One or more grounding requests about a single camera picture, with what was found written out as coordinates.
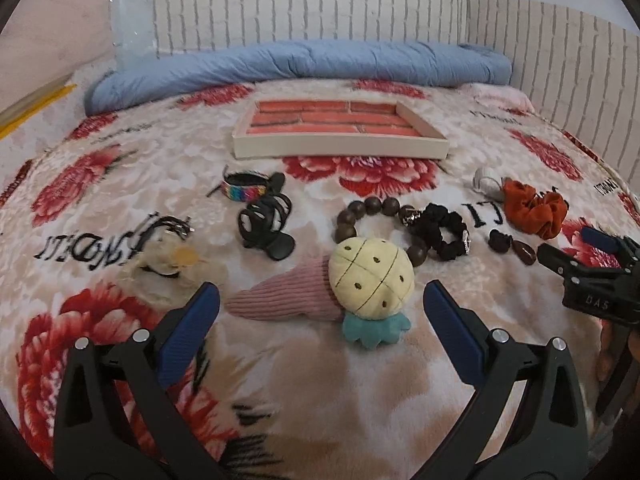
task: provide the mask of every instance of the black scrunchie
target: black scrunchie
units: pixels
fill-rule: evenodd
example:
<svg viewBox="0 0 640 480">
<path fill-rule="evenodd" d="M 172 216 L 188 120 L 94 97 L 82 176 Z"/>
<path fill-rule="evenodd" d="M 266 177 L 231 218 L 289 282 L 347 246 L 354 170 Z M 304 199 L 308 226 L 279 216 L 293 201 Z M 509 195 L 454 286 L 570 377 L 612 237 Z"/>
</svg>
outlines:
<svg viewBox="0 0 640 480">
<path fill-rule="evenodd" d="M 455 211 L 449 212 L 443 205 L 429 204 L 406 224 L 409 232 L 425 243 L 427 250 L 433 248 L 445 262 L 468 254 L 468 231 L 462 216 Z M 442 239 L 441 227 L 448 229 L 457 240 L 445 242 Z"/>
<path fill-rule="evenodd" d="M 275 261 L 289 256 L 296 241 L 282 229 L 291 214 L 291 207 L 291 200 L 282 193 L 266 194 L 249 202 L 238 213 L 238 229 L 244 247 L 261 249 Z"/>
</svg>

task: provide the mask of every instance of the pink corduroy cone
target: pink corduroy cone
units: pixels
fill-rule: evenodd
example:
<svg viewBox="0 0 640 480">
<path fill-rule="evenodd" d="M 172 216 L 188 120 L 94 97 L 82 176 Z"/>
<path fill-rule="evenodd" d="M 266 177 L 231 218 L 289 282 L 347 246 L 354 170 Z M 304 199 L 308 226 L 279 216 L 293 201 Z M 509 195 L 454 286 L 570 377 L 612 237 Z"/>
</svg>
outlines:
<svg viewBox="0 0 640 480">
<path fill-rule="evenodd" d="M 307 260 L 225 301 L 225 310 L 247 319 L 273 320 L 307 316 L 319 321 L 342 319 L 343 310 L 329 284 L 329 256 Z"/>
</svg>

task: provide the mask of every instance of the red brick pattern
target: red brick pattern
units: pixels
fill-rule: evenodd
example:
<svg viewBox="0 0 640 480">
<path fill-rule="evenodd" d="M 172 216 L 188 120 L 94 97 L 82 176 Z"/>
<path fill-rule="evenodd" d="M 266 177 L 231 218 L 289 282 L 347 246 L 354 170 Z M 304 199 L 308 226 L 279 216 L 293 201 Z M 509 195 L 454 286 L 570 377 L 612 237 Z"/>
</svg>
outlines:
<svg viewBox="0 0 640 480">
<path fill-rule="evenodd" d="M 278 133 L 420 134 L 396 113 L 396 105 L 360 101 L 261 101 L 248 135 Z"/>
</svg>

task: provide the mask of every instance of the floral blanket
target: floral blanket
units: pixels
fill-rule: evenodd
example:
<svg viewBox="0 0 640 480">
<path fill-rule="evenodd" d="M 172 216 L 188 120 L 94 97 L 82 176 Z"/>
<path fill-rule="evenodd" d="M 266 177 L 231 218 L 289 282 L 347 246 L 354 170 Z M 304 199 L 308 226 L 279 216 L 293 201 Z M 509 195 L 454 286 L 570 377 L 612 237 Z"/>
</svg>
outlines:
<svg viewBox="0 0 640 480">
<path fill-rule="evenodd" d="M 249 100 L 299 96 L 396 99 L 445 133 L 449 156 L 439 163 L 363 156 L 235 161 L 231 132 Z M 236 224 L 241 204 L 221 194 L 207 197 L 227 164 L 232 171 L 286 174 L 283 191 L 293 212 L 285 231 L 297 242 L 286 260 L 272 262 L 243 248 Z M 23 167 L 0 200 L 1 400 L 27 443 L 51 466 L 66 349 L 83 335 L 97 344 L 122 341 L 162 317 L 116 282 L 131 256 L 128 242 L 149 214 L 189 216 L 199 250 L 226 267 L 224 294 L 232 294 L 328 254 L 337 213 L 351 200 L 378 195 L 459 212 L 471 230 L 470 255 L 447 263 L 430 257 L 416 269 L 416 292 L 404 308 L 412 328 L 398 344 L 375 351 L 348 344 L 334 322 L 245 320 L 225 313 L 223 305 L 204 349 L 168 395 L 232 478 L 413 475 L 472 395 L 423 313 L 421 291 L 433 279 L 489 328 L 536 344 L 562 336 L 592 421 L 600 324 L 562 307 L 555 274 L 488 247 L 494 228 L 533 247 L 542 241 L 514 231 L 499 204 L 471 189 L 481 166 L 541 192 L 558 190 L 570 209 L 552 243 L 586 264 L 615 261 L 581 241 L 582 225 L 640 237 L 640 216 L 629 196 L 571 135 L 534 115 L 485 108 L 449 89 L 267 82 L 87 118 L 59 146 Z M 383 217 L 361 220 L 358 232 L 406 246 L 403 232 Z M 142 448 L 158 456 L 130 392 L 121 388 L 120 396 Z M 517 397 L 485 455 L 499 448 Z"/>
</svg>

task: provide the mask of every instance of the teal plush fabric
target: teal plush fabric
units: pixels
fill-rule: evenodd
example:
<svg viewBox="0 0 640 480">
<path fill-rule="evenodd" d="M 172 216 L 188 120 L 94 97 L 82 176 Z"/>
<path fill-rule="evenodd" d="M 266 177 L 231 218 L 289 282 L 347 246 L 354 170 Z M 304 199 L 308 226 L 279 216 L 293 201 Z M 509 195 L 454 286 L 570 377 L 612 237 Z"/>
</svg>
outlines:
<svg viewBox="0 0 640 480">
<path fill-rule="evenodd" d="M 362 319 L 347 312 L 342 322 L 342 334 L 347 341 L 358 339 L 367 350 L 373 350 L 380 343 L 397 343 L 402 332 L 411 328 L 411 321 L 399 312 L 386 319 Z"/>
</svg>

